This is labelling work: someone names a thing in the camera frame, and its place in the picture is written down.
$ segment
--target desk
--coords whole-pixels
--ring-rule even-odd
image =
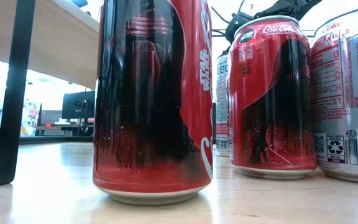
[[[91,136],[93,134],[93,125],[88,125],[88,136]],[[47,130],[58,130],[58,131],[64,131],[65,136],[77,136],[78,135],[78,124],[53,124],[49,127],[47,126],[37,126],[37,131],[40,131],[40,136],[44,135],[44,132]]]
[[[92,184],[92,144],[21,146],[16,179],[0,187],[0,223],[358,223],[358,183],[317,170],[295,181],[245,177],[214,156],[214,180],[176,205],[136,207]]]
[[[0,61],[9,62],[16,1],[0,0]],[[95,88],[99,23],[68,0],[36,1],[29,69]]]

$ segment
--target coca-cola can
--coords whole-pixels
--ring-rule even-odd
[[[311,56],[319,168],[358,182],[358,9],[317,29]]]
[[[105,0],[93,182],[136,205],[188,200],[212,179],[206,0]]]
[[[227,128],[229,108],[227,105],[227,50],[218,57],[216,82],[216,152],[229,157],[229,129]]]
[[[232,165],[266,179],[300,179],[316,169],[310,49],[298,21],[270,16],[235,35],[229,64]]]

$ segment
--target recycling symbol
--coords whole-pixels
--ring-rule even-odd
[[[341,142],[339,141],[331,141],[329,144],[328,144],[328,150],[331,154],[342,154],[343,153],[343,146],[341,144]]]

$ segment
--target computer monitor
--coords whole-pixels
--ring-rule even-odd
[[[63,97],[63,119],[94,117],[94,91],[69,93]]]

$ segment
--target red soda can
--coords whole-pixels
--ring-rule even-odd
[[[104,0],[93,182],[136,205],[188,200],[212,179],[206,0]]]
[[[316,169],[310,49],[298,21],[270,16],[242,26],[229,54],[232,165],[242,174],[299,179]]]

